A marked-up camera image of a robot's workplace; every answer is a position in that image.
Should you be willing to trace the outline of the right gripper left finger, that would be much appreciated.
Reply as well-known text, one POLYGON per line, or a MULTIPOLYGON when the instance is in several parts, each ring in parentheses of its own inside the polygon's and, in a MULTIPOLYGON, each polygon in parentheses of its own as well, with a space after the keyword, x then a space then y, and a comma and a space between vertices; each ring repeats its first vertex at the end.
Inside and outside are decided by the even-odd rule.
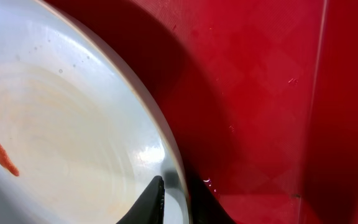
POLYGON ((156 175, 117 224, 163 224, 165 188, 156 175))

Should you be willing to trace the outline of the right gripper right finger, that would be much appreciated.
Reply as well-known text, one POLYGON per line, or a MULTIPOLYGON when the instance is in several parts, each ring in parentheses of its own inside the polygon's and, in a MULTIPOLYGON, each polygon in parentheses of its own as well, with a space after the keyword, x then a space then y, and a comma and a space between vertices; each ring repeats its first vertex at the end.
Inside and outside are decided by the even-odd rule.
POLYGON ((235 224, 198 177, 190 179, 190 201, 194 224, 235 224))

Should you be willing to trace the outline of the white plate top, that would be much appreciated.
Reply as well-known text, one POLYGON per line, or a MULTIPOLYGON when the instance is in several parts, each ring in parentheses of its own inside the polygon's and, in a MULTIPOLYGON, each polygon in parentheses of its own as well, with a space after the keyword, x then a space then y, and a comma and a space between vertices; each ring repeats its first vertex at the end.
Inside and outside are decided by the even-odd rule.
POLYGON ((0 223, 117 223, 150 181, 191 223, 175 138, 130 66, 43 1, 0 1, 0 223))

